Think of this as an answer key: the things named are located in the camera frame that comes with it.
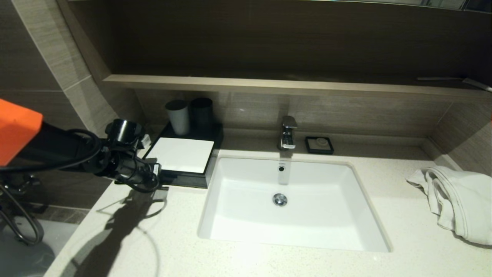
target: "white cup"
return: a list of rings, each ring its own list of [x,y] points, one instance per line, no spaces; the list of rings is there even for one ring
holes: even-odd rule
[[[169,121],[173,126],[174,133],[184,136],[189,133],[188,103],[184,100],[172,100],[166,104]]]

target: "white towel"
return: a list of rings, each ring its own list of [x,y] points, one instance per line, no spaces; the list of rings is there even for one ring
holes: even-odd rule
[[[423,188],[437,224],[465,240],[492,245],[492,178],[446,167],[417,170],[407,181]]]

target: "white sink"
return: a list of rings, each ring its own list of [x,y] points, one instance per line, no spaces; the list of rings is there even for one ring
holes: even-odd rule
[[[274,203],[277,193],[287,204]],[[346,164],[221,158],[198,236],[389,252],[355,171]]]

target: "quartz countertop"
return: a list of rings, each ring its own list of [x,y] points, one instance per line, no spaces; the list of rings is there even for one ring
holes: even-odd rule
[[[344,147],[336,156],[294,153],[292,160],[353,165],[389,253],[201,239],[206,189],[169,186],[165,207],[152,204],[147,214],[160,213],[142,219],[141,206],[122,204],[131,189],[111,184],[45,276],[492,276],[492,250],[440,228],[425,194],[405,181],[415,170],[435,166],[419,147]],[[218,158],[279,157],[249,150],[222,149]],[[369,155],[357,157],[357,151]]]

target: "faucet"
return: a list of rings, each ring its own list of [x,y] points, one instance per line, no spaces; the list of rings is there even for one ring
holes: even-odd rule
[[[282,118],[282,132],[280,134],[280,144],[278,148],[282,151],[296,148],[294,142],[294,129],[297,129],[297,122],[292,116]]]

